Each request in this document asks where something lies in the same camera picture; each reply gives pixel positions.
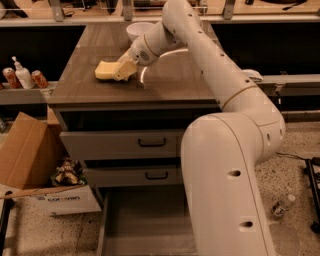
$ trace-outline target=white bowl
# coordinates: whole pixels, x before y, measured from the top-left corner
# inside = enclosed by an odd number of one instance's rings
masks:
[[[138,36],[148,31],[154,26],[151,22],[136,22],[127,27],[127,34],[131,42],[133,42]]]

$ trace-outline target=table top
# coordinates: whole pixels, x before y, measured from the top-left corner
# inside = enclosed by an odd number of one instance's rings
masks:
[[[94,71],[100,61],[116,61],[129,48],[125,32],[128,25],[111,22],[86,26],[49,105],[213,101],[186,49],[170,52],[148,67],[139,67],[128,82],[96,79]],[[209,23],[204,28],[212,32]]]

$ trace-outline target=clear bottle on floor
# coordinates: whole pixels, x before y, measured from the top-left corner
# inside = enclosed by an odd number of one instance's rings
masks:
[[[282,218],[283,215],[292,207],[295,200],[296,197],[292,194],[280,198],[271,208],[272,215],[277,219]]]

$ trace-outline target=black metal stand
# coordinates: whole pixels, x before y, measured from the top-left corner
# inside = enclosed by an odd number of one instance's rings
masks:
[[[11,191],[6,192],[6,195],[12,194]],[[0,253],[2,255],[4,249],[4,243],[6,240],[6,233],[9,221],[9,214],[11,208],[14,206],[13,199],[4,199],[1,219],[0,219]]]
[[[320,173],[316,173],[313,168],[313,161],[311,159],[306,160],[306,173],[309,176],[310,186],[312,190],[314,205],[316,208],[317,216],[318,216],[318,222],[314,221],[313,224],[310,226],[311,230],[314,233],[319,234],[320,233],[320,189],[318,185],[320,185]]]

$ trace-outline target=open cardboard box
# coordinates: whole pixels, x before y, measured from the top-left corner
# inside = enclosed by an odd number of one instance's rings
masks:
[[[64,150],[48,125],[20,112],[0,147],[0,183],[20,189],[51,215],[101,211],[89,186],[49,187]]]

